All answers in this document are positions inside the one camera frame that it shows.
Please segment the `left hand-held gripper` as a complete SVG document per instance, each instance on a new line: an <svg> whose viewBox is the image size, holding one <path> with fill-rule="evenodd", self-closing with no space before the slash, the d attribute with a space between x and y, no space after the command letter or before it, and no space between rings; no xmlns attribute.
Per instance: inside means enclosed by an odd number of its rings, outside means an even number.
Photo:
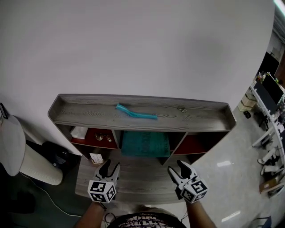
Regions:
<svg viewBox="0 0 285 228"><path fill-rule="evenodd" d="M117 194L116 185L121 165L117 163L111 175L107 176L110 163L111 160L108 159L100 164L95 170L93 180L89 181L87 192L94 202L108 204Z"/></svg>

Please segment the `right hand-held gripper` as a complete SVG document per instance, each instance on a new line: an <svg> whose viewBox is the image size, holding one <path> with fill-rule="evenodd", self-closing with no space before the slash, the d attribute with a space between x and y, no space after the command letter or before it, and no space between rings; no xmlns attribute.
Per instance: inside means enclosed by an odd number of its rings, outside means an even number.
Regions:
<svg viewBox="0 0 285 228"><path fill-rule="evenodd" d="M197 176L192 165L181 160L178 160L177 164L181 169L181 176L170 166L167 168L167 172L173 183L177 185L175 192L178 199L184 199L190 204L198 202L208 192L206 182Z"/></svg>

